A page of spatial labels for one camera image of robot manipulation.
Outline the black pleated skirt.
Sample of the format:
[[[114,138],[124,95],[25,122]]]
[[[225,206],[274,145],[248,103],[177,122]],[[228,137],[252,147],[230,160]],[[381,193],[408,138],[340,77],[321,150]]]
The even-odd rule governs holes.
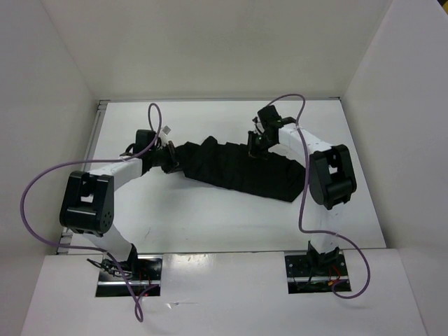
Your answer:
[[[305,168],[297,161],[276,153],[250,157],[242,143],[221,144],[209,136],[176,147],[175,154],[186,178],[219,188],[289,203],[304,189]]]

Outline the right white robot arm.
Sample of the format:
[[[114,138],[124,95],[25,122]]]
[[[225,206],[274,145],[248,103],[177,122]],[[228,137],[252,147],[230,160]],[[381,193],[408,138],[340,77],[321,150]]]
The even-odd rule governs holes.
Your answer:
[[[289,148],[303,161],[305,176],[298,227],[310,236],[308,270],[322,275],[337,260],[342,207],[357,189],[349,149],[332,145],[292,124],[266,129],[264,134],[248,133],[250,154],[264,154],[277,144]]]

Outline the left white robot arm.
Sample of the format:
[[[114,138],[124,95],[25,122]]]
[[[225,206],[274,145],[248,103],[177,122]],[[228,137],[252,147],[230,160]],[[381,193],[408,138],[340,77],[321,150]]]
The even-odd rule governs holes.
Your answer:
[[[100,268],[117,277],[133,279],[141,272],[141,266],[137,248],[120,234],[113,223],[114,193],[153,167],[172,172],[178,166],[175,146],[168,141],[141,157],[122,158],[91,171],[74,171],[67,181],[59,222],[72,232],[83,235],[98,249],[113,255],[106,256],[105,261],[98,265]]]

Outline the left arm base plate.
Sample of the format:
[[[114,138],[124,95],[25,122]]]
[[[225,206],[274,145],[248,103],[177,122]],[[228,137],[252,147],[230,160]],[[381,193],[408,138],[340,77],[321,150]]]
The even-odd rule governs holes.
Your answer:
[[[129,297],[130,293],[116,265],[110,260],[101,262],[87,259],[99,269],[95,296],[97,298]],[[150,255],[138,259],[137,271],[122,265],[123,271],[136,296],[160,296],[162,278],[162,256]]]

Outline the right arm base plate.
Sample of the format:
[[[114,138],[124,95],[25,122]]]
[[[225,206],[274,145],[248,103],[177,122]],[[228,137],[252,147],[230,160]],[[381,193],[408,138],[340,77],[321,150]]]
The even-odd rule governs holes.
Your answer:
[[[289,294],[330,293],[335,284],[337,292],[350,292],[347,265],[343,254],[323,269],[314,269],[304,253],[284,256]]]

